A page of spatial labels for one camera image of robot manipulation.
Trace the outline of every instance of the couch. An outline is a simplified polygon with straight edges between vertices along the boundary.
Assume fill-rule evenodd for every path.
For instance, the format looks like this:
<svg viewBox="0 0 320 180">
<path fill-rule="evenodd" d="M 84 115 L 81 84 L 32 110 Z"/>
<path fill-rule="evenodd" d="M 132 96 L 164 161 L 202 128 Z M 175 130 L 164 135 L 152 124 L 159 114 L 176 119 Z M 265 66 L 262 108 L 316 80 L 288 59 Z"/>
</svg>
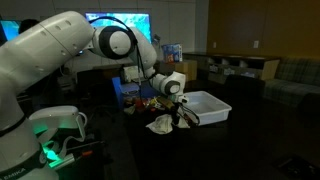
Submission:
<svg viewBox="0 0 320 180">
<path fill-rule="evenodd" d="M 309 93 L 320 94 L 320 60 L 283 58 L 264 89 L 265 98 L 293 107 Z"/>
</svg>

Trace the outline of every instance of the white cloth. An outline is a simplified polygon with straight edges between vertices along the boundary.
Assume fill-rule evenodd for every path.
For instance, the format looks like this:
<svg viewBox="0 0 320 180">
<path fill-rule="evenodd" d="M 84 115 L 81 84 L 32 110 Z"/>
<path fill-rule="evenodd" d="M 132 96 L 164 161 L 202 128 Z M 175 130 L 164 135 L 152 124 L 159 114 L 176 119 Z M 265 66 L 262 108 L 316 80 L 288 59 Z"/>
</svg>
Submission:
<svg viewBox="0 0 320 180">
<path fill-rule="evenodd" d="M 164 114 L 157 117 L 157 119 L 148 124 L 148 127 L 151 131 L 157 134 L 168 134 L 172 131 L 172 117 L 169 114 Z M 178 128 L 190 128 L 187 122 L 180 117 L 179 123 L 176 125 Z"/>
<path fill-rule="evenodd" d="M 157 119 L 148 124 L 146 127 L 150 128 L 151 131 L 157 134 L 168 134 L 172 131 L 172 118 L 169 114 L 164 114 L 157 117 Z"/>
</svg>

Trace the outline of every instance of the table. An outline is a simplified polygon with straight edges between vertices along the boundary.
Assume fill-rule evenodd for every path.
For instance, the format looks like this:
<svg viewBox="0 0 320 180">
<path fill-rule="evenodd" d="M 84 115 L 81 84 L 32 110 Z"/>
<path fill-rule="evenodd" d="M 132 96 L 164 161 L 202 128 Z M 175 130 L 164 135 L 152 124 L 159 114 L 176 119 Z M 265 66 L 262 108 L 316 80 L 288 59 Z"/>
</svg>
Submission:
<svg viewBox="0 0 320 180">
<path fill-rule="evenodd" d="M 188 86 L 198 90 L 195 84 Z M 216 88 L 224 92 L 223 87 Z M 320 165 L 320 125 L 304 127 L 295 109 L 265 99 L 237 94 L 226 100 L 233 107 L 227 121 L 175 128 L 166 135 L 145 128 L 161 112 L 127 117 L 125 126 L 141 179 L 285 180 L 272 164 L 288 154 Z"/>
</svg>

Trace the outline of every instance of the screen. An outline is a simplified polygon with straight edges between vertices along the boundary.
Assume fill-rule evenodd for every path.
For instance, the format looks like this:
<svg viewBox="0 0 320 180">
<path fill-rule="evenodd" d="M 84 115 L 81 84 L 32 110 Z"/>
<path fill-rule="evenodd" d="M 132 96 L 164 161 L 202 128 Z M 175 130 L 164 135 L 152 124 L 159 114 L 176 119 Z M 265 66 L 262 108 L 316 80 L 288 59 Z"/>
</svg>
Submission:
<svg viewBox="0 0 320 180">
<path fill-rule="evenodd" d="M 0 25 L 6 41 L 19 35 L 20 21 L 0 20 Z"/>
<path fill-rule="evenodd" d="M 151 42 L 151 26 L 149 14 L 142 13 L 86 13 L 88 21 L 97 19 L 103 16 L 111 16 L 122 21 L 126 26 L 136 27 L 142 34 Z M 93 27 L 99 26 L 119 26 L 125 29 L 125 27 L 115 21 L 109 19 L 100 19 L 92 23 Z"/>
</svg>

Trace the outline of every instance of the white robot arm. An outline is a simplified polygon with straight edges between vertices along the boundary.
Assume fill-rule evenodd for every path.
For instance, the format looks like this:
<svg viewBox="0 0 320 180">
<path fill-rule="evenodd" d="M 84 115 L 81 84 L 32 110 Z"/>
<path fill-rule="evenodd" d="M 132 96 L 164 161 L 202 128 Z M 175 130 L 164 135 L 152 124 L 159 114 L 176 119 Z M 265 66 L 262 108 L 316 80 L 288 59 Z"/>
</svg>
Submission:
<svg viewBox="0 0 320 180">
<path fill-rule="evenodd" d="M 0 179 L 58 179 L 46 164 L 16 95 L 81 50 L 89 49 L 111 59 L 129 55 L 135 63 L 141 62 L 141 69 L 155 89 L 167 95 L 182 95 L 185 76 L 155 75 L 155 50 L 137 29 L 133 28 L 132 32 L 136 38 L 108 27 L 94 29 L 82 15 L 66 12 L 40 22 L 0 47 Z M 141 58 L 136 56 L 136 43 Z M 25 166 L 34 159 L 38 167 Z"/>
</svg>

